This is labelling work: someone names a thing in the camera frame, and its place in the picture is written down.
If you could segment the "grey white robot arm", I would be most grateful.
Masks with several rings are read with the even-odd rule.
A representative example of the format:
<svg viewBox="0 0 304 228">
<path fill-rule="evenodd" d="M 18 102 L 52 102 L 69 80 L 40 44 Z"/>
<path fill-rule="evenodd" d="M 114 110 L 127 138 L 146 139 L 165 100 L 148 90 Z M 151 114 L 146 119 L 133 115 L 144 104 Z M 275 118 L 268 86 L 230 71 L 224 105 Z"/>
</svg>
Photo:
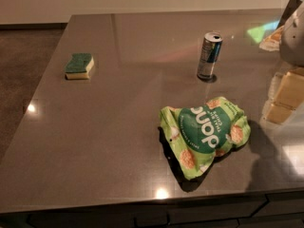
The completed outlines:
<svg viewBox="0 0 304 228">
<path fill-rule="evenodd" d="M 283 61 L 304 67 L 304 0 L 289 0 L 280 18 L 279 52 Z"/>
</svg>

